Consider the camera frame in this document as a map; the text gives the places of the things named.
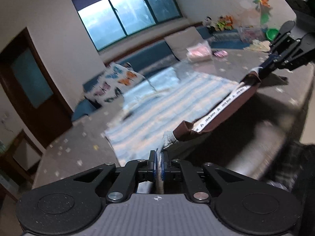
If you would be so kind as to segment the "beige plain pillow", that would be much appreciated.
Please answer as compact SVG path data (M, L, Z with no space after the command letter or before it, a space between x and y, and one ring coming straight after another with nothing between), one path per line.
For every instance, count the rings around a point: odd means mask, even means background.
M172 53L178 60L186 59L187 48L204 41L195 27L189 27L164 38Z

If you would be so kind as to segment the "dark wooden door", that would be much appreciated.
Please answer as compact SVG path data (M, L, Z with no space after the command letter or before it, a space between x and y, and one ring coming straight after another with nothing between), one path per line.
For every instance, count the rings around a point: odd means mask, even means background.
M44 148L71 128L73 111L50 77L27 28L1 51L1 85Z

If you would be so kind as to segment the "blue striped knit garment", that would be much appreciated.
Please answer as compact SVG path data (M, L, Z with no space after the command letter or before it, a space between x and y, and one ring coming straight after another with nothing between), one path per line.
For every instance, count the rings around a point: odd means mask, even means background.
M129 118L119 113L105 130L119 164L144 159L157 152L156 186L164 192L162 151L187 150L207 137L231 117L257 91L258 72L250 71L241 82L205 73L192 73L181 84L162 96L152 96L150 103Z

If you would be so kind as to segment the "plaid checked cloth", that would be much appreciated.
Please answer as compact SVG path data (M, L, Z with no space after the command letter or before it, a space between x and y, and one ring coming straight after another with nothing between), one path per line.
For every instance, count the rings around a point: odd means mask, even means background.
M302 173L311 174L308 168L314 170L314 144L288 142L272 162L264 182L292 193Z

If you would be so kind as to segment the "green framed window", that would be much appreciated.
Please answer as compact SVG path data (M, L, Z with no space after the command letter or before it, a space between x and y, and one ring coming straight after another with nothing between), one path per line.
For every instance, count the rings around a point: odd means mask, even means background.
M96 50L140 31L179 19L175 0L72 0Z

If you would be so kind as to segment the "panda plush toy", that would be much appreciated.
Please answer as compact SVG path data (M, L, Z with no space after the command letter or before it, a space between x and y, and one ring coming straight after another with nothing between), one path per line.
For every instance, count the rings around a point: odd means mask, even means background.
M215 25L212 22L212 18L210 18L210 17L206 17L203 20L202 24L207 28L207 30L210 34L213 34L214 32L217 31Z

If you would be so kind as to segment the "blue sofa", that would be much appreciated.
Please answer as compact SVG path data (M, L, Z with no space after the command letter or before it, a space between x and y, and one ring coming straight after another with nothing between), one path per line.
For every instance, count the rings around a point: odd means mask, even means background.
M248 43L241 40L237 30L219 31L211 34L204 26L199 26L196 29L213 49L243 49L249 46ZM162 69L174 65L179 60L173 54L168 44L161 40L113 61L120 65L130 63L132 70L145 77L150 77ZM84 116L88 116L100 107L101 105L94 101L84 98L77 104L71 121L74 122Z

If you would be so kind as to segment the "clear plastic toy box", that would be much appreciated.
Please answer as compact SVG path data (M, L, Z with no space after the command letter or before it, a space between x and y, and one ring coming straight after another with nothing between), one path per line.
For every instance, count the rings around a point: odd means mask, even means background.
M251 43L253 40L264 41L266 39L260 26L245 26L238 28L240 40L244 43Z

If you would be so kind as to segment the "grey star tablecloth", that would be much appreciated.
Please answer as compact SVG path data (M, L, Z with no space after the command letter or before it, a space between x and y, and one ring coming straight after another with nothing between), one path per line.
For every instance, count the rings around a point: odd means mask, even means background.
M143 81L54 140L34 188L152 150L213 162L260 179L290 139L301 136L314 65L257 77L266 54L229 50L225 59L182 61Z

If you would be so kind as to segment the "colourful pinwheel toy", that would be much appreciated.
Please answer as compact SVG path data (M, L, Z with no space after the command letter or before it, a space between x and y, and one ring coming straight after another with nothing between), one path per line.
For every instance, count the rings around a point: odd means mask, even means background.
M254 0L253 3L256 4L256 11L260 13L260 24L268 23L271 16L270 11L272 10L269 0Z

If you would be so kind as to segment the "pile of cloths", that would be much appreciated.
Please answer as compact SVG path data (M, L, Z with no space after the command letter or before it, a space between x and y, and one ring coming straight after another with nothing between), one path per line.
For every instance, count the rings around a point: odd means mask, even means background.
M269 41L259 41L254 39L248 47L245 47L244 50L257 51L257 52L270 52L270 42Z

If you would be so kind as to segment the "pink hair band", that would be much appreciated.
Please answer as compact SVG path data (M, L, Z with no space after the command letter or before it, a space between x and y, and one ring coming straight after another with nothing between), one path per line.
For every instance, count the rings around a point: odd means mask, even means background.
M225 50L221 50L221 51L214 51L213 55L218 57L218 58L224 58L224 57L228 56L228 53Z

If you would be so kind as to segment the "green plastic bowl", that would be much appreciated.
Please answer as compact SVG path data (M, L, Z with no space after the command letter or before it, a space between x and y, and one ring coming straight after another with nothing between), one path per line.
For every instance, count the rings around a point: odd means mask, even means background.
M266 39L272 42L273 40L276 39L278 33L279 33L279 30L277 28L268 28L265 33Z

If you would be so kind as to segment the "butterfly print pillow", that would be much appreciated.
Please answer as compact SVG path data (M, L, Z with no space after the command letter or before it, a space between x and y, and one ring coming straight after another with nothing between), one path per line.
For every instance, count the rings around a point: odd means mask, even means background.
M144 79L143 75L133 71L132 68L111 62L104 71L91 80L92 82L85 83L84 96L92 102L105 106Z

